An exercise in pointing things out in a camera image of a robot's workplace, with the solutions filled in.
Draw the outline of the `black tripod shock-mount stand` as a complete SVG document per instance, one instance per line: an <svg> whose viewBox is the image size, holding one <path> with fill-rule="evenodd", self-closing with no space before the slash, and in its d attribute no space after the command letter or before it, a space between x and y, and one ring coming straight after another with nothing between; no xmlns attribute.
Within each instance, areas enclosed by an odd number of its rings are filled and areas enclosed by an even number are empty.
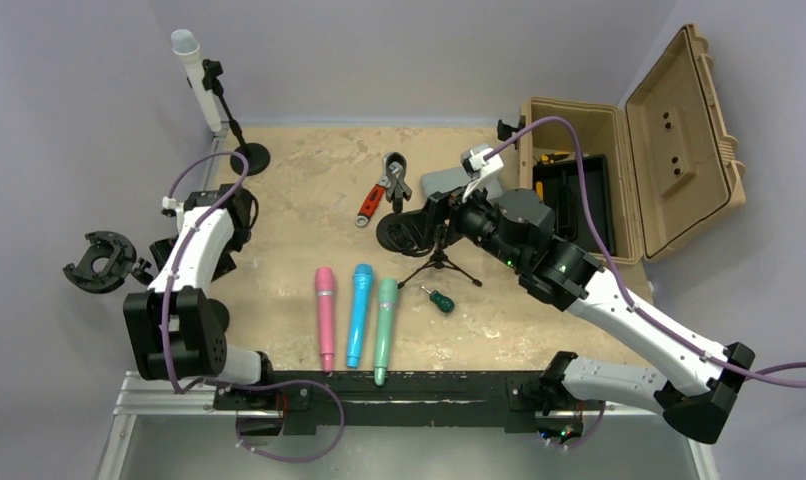
<svg viewBox="0 0 806 480"><path fill-rule="evenodd" d="M427 258L424 264L398 282L398 289L402 290L410 280L427 269L452 270L464 275L475 286L481 287L482 281L451 261L445 252L446 249L443 253L430 255L430 249L433 246L433 232L434 230L428 234L425 229L416 227L413 221L404 222L402 220L389 221L378 229L377 240L386 250L411 258Z"/></svg>

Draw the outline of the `black round-base back stand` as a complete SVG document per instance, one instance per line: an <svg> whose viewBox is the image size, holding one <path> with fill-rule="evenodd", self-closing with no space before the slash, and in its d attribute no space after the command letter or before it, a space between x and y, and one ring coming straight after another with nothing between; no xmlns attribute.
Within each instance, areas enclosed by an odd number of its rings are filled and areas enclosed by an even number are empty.
<svg viewBox="0 0 806 480"><path fill-rule="evenodd" d="M238 142L238 147L235 151L247 159L247 175L254 176L262 173L270 164L270 152L260 143L248 143L245 140L241 126L234 118L226 102L224 88L219 80L219 76L223 74L221 63L219 61L203 59L202 66L204 70L202 84L207 90L213 93L223 108L228 120L229 129Z"/></svg>

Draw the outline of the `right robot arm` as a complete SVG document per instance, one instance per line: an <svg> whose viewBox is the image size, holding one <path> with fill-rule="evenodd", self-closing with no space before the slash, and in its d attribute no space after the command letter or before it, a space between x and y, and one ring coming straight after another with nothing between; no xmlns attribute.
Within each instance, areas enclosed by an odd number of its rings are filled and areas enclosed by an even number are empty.
<svg viewBox="0 0 806 480"><path fill-rule="evenodd" d="M429 196L423 211L426 226L446 226L449 241L470 240L512 268L530 296L597 326L650 364L566 354L540 381L548 404L614 401L661 415L691 440L718 441L755 359L749 347L724 346L633 299L613 268L555 235L555 213L531 190L490 202L483 191L457 189Z"/></svg>

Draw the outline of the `white microphone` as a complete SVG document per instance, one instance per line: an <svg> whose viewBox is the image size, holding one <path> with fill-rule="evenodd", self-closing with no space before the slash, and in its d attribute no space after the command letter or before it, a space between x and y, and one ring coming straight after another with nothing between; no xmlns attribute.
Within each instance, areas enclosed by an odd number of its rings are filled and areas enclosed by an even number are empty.
<svg viewBox="0 0 806 480"><path fill-rule="evenodd" d="M216 104L216 97L207 89L203 80L205 69L199 42L187 29L178 29L170 35L172 51L180 61L189 85L201 108L204 119L213 133L223 130L222 117Z"/></svg>

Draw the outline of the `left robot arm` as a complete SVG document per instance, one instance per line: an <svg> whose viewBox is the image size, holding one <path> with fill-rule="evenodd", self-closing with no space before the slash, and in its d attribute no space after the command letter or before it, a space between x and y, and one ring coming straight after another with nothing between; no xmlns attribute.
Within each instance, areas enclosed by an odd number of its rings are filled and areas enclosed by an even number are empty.
<svg viewBox="0 0 806 480"><path fill-rule="evenodd" d="M268 407L277 395L268 356L227 342L229 312L209 295L212 282L235 269L232 253L250 240L257 199L243 187L223 184L182 202L164 198L163 212L176 219L178 235L147 289L123 304L139 375L236 384L251 408Z"/></svg>

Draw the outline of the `blue microphone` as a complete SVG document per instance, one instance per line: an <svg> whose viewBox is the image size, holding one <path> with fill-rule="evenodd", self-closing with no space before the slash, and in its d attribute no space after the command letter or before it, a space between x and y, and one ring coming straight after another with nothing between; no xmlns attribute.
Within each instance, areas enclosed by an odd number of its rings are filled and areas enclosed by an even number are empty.
<svg viewBox="0 0 806 480"><path fill-rule="evenodd" d="M355 267L345 356L347 368L355 369L360 364L373 280L373 268L369 264L362 263Z"/></svg>

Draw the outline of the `mint green microphone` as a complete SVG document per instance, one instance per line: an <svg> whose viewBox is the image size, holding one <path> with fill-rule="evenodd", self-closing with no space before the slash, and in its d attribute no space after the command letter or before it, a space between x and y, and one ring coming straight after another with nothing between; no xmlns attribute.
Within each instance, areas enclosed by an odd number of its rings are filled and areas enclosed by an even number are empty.
<svg viewBox="0 0 806 480"><path fill-rule="evenodd" d="M396 279L389 277L381 281L378 292L379 310L374 354L374 383L378 387L384 385L388 372L398 292Z"/></svg>

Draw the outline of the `black round-base stand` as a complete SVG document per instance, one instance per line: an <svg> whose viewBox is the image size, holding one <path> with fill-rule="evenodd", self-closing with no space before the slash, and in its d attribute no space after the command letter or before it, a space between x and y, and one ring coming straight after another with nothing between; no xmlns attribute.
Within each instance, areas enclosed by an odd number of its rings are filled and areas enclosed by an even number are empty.
<svg viewBox="0 0 806 480"><path fill-rule="evenodd" d="M376 227L380 246L393 253L409 257L426 256L433 248L428 236L427 214L423 210L404 212L404 202L411 199L412 190L405 181L406 158L399 152L386 153L384 158L387 179L385 198L392 212L384 216Z"/></svg>
<svg viewBox="0 0 806 480"><path fill-rule="evenodd" d="M238 147L235 151L247 159L247 175L254 176L262 173L270 164L270 152L260 143L248 143L245 140L241 126L234 118L226 102L224 88L219 80L219 76L223 74L221 63L219 61L203 59L202 66L204 70L202 84L207 90L213 93L223 108L228 120L229 129L238 142Z"/></svg>

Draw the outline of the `pink microphone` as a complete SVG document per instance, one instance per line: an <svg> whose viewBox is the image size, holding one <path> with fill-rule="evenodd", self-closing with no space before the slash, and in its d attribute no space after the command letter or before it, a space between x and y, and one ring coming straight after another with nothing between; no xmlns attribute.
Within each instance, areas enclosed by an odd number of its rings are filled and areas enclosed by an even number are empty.
<svg viewBox="0 0 806 480"><path fill-rule="evenodd" d="M335 354L335 277L331 268L319 267L316 270L315 291L321 368L325 373L331 373Z"/></svg>

